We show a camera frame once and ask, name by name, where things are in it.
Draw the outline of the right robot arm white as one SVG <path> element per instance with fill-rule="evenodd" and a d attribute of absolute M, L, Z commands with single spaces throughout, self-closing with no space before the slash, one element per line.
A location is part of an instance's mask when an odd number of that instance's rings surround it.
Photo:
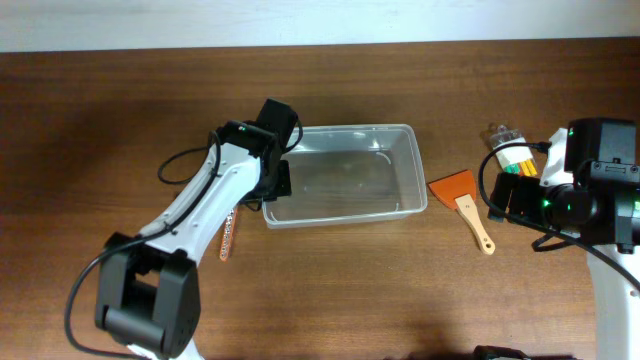
<path fill-rule="evenodd" d="M 636 124 L 592 117 L 571 121 L 532 144 L 547 162 L 538 178 L 497 176 L 479 194 L 490 218 L 541 232 L 537 253 L 585 251 L 595 298 L 597 356 L 639 356 L 639 166 Z"/>

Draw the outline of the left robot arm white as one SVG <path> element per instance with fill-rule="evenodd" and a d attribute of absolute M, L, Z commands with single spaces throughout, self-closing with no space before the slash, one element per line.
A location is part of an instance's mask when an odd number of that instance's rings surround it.
<path fill-rule="evenodd" d="M 256 120 L 215 130 L 203 165 L 169 207 L 134 237 L 115 233 L 100 262 L 95 324 L 143 359 L 197 359 L 198 265 L 232 210 L 291 193 L 296 112 L 267 100 Z"/>

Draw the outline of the orange scraper with wooden handle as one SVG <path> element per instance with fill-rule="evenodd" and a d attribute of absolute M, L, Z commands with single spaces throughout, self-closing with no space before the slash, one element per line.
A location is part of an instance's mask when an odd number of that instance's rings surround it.
<path fill-rule="evenodd" d="M 470 170 L 463 170 L 432 181 L 428 187 L 443 205 L 455 210 L 464 219 L 474 234 L 480 251 L 485 255 L 492 255 L 496 246 L 479 216 L 473 173 Z"/>

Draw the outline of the clear case of screwdrivers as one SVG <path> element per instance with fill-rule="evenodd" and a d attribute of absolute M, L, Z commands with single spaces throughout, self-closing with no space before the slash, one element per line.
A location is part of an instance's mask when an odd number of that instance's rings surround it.
<path fill-rule="evenodd" d="M 529 147 L 524 146 L 526 140 L 520 130 L 502 124 L 490 124 L 488 129 L 481 133 L 481 138 L 491 149 L 514 144 L 514 147 L 508 147 L 495 154 L 504 172 L 530 177 L 538 175 L 533 154 Z"/>

